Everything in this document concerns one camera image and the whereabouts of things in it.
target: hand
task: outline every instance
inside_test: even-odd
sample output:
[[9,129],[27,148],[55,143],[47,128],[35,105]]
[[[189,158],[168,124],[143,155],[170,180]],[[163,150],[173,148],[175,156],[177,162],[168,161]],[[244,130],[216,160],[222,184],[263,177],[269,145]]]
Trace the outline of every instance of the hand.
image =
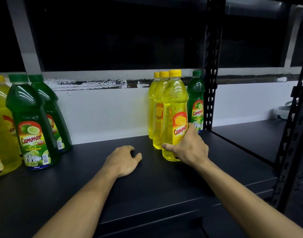
[[194,124],[189,123],[189,128],[183,137],[183,140],[177,144],[162,144],[165,150],[177,154],[178,158],[185,164],[196,168],[198,165],[209,161],[209,147],[198,135]]
[[102,169],[115,175],[116,178],[129,175],[137,167],[137,164],[142,159],[142,154],[138,153],[132,158],[130,152],[135,148],[127,145],[116,148],[111,153],[103,164]]

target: person's left arm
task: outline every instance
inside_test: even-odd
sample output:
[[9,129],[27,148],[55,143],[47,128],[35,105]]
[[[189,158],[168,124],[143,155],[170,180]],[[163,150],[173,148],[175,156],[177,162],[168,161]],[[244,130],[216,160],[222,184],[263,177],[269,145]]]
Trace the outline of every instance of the person's left arm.
[[35,234],[34,238],[92,238],[115,180],[133,172],[142,159],[141,153],[132,158],[132,150],[132,146],[115,149],[98,173]]

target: green bottle cap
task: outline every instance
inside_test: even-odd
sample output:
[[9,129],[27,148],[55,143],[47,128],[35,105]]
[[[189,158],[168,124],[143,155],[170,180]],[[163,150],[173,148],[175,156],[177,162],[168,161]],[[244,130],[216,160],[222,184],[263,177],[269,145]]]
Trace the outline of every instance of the green bottle cap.
[[31,82],[43,82],[44,81],[44,78],[42,77],[41,74],[28,75],[28,77]]
[[196,77],[196,78],[201,77],[202,76],[202,71],[193,71],[192,76]]
[[10,82],[28,82],[28,76],[26,74],[9,74]]

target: person's right hand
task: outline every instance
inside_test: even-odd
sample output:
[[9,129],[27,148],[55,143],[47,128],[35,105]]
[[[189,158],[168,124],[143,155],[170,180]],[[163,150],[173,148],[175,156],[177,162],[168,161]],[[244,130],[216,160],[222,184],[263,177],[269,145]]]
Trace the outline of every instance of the person's right hand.
[[185,164],[196,168],[198,165],[209,161],[209,147],[203,142],[198,135],[194,124],[189,123],[189,128],[183,137],[183,140],[177,144],[162,144],[165,150],[177,154],[178,158]]

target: dark window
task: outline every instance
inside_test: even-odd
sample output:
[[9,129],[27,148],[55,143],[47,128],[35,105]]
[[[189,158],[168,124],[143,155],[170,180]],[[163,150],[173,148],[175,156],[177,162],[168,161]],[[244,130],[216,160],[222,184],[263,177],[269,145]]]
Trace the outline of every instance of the dark window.
[[24,63],[6,0],[0,0],[0,73],[24,71]]
[[291,66],[301,67],[302,64],[303,64],[303,16],[299,27],[296,46],[294,48],[292,55]]
[[[45,71],[200,68],[206,0],[26,0]],[[278,67],[289,8],[227,3],[220,67]]]

